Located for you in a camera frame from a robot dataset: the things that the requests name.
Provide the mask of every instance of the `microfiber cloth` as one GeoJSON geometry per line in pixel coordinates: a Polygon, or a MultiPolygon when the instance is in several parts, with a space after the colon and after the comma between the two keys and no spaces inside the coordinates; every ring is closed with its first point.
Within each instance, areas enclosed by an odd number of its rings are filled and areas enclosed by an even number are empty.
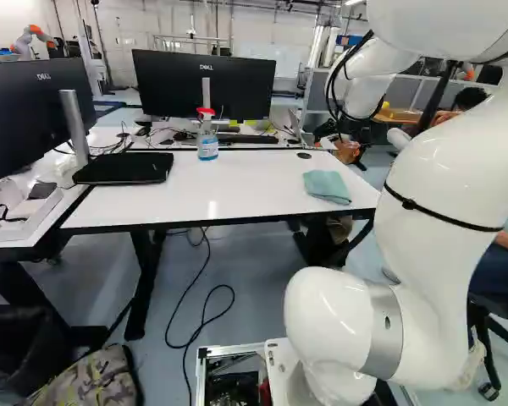
{"type": "Polygon", "coordinates": [[[310,171],[303,173],[306,192],[318,199],[349,205],[352,200],[345,182],[335,171],[310,171]]]}

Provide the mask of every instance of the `hair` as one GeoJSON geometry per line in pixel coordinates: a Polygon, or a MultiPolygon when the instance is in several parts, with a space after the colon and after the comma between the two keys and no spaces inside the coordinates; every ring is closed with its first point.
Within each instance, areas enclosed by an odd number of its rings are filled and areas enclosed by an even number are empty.
{"type": "Polygon", "coordinates": [[[483,88],[467,87],[457,93],[454,106],[462,111],[466,111],[477,106],[487,98],[488,94],[483,88]]]}

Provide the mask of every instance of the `laptop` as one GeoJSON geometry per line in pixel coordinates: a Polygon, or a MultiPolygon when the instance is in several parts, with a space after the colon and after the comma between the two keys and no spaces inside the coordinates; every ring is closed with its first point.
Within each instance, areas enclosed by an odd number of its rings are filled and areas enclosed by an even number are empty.
{"type": "Polygon", "coordinates": [[[173,166],[168,152],[124,152],[97,156],[72,177],[76,184],[159,184],[173,166]]]}
{"type": "Polygon", "coordinates": [[[291,108],[288,109],[288,115],[290,116],[291,129],[295,137],[298,140],[303,141],[303,143],[307,146],[314,146],[314,134],[303,133],[301,131],[301,128],[299,127],[299,119],[297,119],[297,116],[291,108]]]}

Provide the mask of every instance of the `jeans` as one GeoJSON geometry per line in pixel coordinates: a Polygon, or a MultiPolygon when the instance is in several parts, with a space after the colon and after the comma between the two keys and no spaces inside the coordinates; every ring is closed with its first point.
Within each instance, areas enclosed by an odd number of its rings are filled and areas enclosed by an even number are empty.
{"type": "MultiPolygon", "coordinates": [[[[482,256],[468,287],[471,294],[508,304],[508,250],[491,244],[482,256]]],[[[473,345],[468,333],[469,348],[473,345]]]]}

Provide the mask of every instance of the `black laptop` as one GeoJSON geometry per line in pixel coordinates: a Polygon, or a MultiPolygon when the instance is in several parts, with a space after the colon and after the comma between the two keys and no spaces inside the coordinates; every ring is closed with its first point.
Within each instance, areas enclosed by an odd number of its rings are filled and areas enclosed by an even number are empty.
{"type": "Polygon", "coordinates": [[[173,166],[169,152],[124,152],[100,155],[77,171],[76,184],[159,184],[173,166]]]}

